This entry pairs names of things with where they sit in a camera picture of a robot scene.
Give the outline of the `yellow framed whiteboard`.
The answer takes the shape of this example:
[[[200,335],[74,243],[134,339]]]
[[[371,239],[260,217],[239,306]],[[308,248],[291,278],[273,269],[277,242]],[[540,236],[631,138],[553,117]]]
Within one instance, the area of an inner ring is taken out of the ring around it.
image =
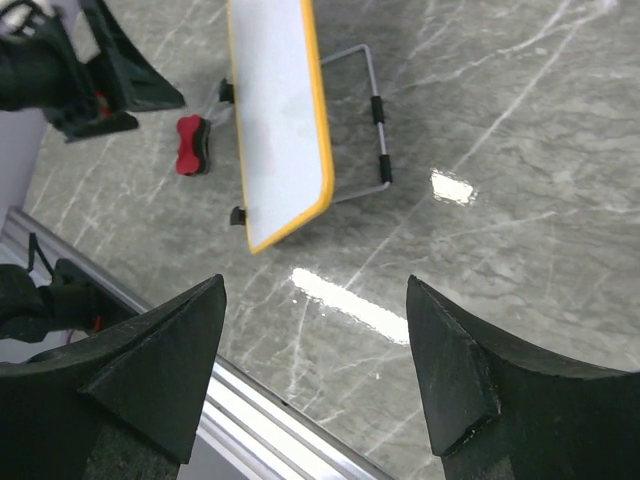
[[[227,23],[251,253],[324,213],[335,172],[313,4],[230,1]]]

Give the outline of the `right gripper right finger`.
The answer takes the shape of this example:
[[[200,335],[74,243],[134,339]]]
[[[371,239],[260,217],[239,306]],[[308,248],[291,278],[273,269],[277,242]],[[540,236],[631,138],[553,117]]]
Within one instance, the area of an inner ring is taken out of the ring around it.
[[[529,343],[416,277],[410,347],[449,479],[635,479],[639,376]]]

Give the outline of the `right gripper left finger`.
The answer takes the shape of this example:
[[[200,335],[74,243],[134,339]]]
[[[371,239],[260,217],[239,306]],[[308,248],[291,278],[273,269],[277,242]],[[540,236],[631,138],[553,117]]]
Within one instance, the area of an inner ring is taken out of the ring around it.
[[[221,338],[215,275],[82,341],[1,367],[5,479],[174,479]]]

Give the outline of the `red heart-shaped eraser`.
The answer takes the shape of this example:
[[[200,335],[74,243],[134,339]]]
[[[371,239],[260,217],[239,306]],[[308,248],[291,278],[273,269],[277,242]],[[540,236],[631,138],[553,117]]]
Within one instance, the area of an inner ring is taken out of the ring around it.
[[[204,175],[209,172],[209,133],[211,124],[199,115],[182,117],[176,124],[180,137],[176,172],[182,176]]]

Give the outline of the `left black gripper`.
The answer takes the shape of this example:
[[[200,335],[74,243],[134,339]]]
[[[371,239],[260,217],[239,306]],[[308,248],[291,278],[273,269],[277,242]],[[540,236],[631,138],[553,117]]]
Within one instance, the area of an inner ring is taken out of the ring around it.
[[[185,106],[183,95],[145,59],[102,0],[80,0],[98,46],[85,66],[113,112]],[[135,130],[126,113],[100,117],[97,97],[57,7],[37,1],[1,3],[1,109],[40,109],[67,143]]]

